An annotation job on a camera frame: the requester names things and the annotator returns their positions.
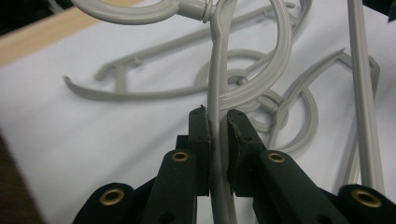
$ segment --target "screw hole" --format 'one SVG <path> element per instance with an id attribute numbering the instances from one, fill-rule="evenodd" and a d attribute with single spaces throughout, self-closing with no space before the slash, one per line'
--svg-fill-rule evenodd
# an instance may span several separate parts
<path id="1" fill-rule="evenodd" d="M 110 206 L 119 203 L 124 196 L 125 193 L 122 189 L 110 189 L 102 194 L 100 203 L 105 206 Z"/>
<path id="2" fill-rule="evenodd" d="M 174 215 L 169 212 L 162 213 L 160 217 L 158 218 L 158 221 L 162 224 L 167 224 L 167 223 L 172 223 L 173 220 L 175 219 Z"/>
<path id="3" fill-rule="evenodd" d="M 190 157 L 189 154 L 185 152 L 176 152 L 172 155 L 172 160 L 174 161 L 186 161 Z"/>
<path id="4" fill-rule="evenodd" d="M 381 201 L 374 194 L 363 189 L 353 189 L 352 197 L 368 207 L 377 208 L 382 205 Z"/>
<path id="5" fill-rule="evenodd" d="M 274 162 L 284 162 L 285 161 L 285 158 L 282 155 L 279 155 L 279 154 L 274 153 L 274 152 L 268 154 L 267 157 L 268 157 L 268 159 L 270 161 L 274 161 Z"/>

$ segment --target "plastic rod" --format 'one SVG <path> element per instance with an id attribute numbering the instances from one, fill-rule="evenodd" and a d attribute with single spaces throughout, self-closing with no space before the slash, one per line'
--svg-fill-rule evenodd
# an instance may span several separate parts
<path id="1" fill-rule="evenodd" d="M 344 62 L 351 66 L 350 59 L 346 58 Z M 369 57 L 370 70 L 371 70 L 371 80 L 373 84 L 373 96 L 375 99 L 376 90 L 378 87 L 379 80 L 379 65 L 373 57 Z M 352 149 L 348 159 L 346 174 L 344 176 L 343 185 L 357 184 L 359 180 L 359 174 L 361 172 L 361 165 L 359 161 L 359 145 L 358 145 L 358 133 L 355 133 L 353 138 Z"/>
<path id="2" fill-rule="evenodd" d="M 177 14 L 177 0 L 163 0 L 148 7 L 119 7 L 99 0 L 71 0 L 81 11 L 101 21 L 141 25 L 164 21 Z"/>
<path id="3" fill-rule="evenodd" d="M 347 5 L 361 162 L 361 183 L 384 193 L 363 7 L 360 0 L 348 0 Z"/>
<path id="4" fill-rule="evenodd" d="M 228 140 L 223 127 L 227 127 L 227 123 L 224 122 L 227 111 L 219 110 L 219 95 L 228 89 L 228 40 L 235 6 L 236 0 L 219 0 L 210 20 L 213 49 L 207 92 L 207 112 L 211 120 L 215 144 L 210 192 L 213 220 L 216 224 L 237 223 L 233 195 L 226 175 L 228 168 L 228 146 L 226 143 Z"/>

